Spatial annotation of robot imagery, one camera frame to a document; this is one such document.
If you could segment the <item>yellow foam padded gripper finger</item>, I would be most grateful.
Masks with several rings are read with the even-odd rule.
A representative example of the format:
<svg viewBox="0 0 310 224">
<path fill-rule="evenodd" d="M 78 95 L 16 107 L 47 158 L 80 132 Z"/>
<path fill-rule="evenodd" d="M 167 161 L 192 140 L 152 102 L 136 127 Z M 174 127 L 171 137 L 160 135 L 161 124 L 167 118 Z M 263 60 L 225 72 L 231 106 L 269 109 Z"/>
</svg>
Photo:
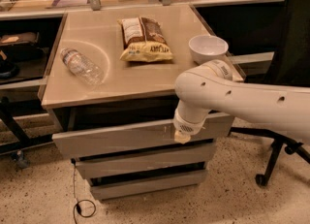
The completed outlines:
<svg viewBox="0 0 310 224">
<path fill-rule="evenodd" d="M 180 144 L 186 144 L 191 140 L 191 136 L 188 134 L 184 134 L 181 131 L 176 130 L 174 132 L 174 141 Z"/>
</svg>

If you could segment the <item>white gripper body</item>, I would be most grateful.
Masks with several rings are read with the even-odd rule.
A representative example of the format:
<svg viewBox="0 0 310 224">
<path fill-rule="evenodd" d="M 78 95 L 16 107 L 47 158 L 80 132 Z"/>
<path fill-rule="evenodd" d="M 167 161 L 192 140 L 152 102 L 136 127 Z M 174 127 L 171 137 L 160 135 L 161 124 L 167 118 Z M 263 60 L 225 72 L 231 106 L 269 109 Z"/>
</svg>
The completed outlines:
<svg viewBox="0 0 310 224">
<path fill-rule="evenodd" d="M 196 135 L 201 130 L 204 121 L 204 112 L 183 112 L 181 109 L 176 109 L 173 125 L 177 131 L 183 134 Z"/>
</svg>

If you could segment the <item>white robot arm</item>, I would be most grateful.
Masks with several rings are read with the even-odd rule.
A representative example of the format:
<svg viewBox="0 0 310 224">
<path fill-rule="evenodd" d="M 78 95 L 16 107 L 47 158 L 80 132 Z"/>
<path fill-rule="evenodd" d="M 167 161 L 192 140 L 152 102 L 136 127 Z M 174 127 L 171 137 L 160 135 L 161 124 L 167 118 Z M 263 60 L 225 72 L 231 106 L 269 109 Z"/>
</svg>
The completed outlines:
<svg viewBox="0 0 310 224">
<path fill-rule="evenodd" d="M 193 136 L 206 116 L 224 112 L 301 142 L 310 141 L 310 89 L 233 81 L 230 66 L 212 60 L 181 73 L 173 124 Z"/>
</svg>

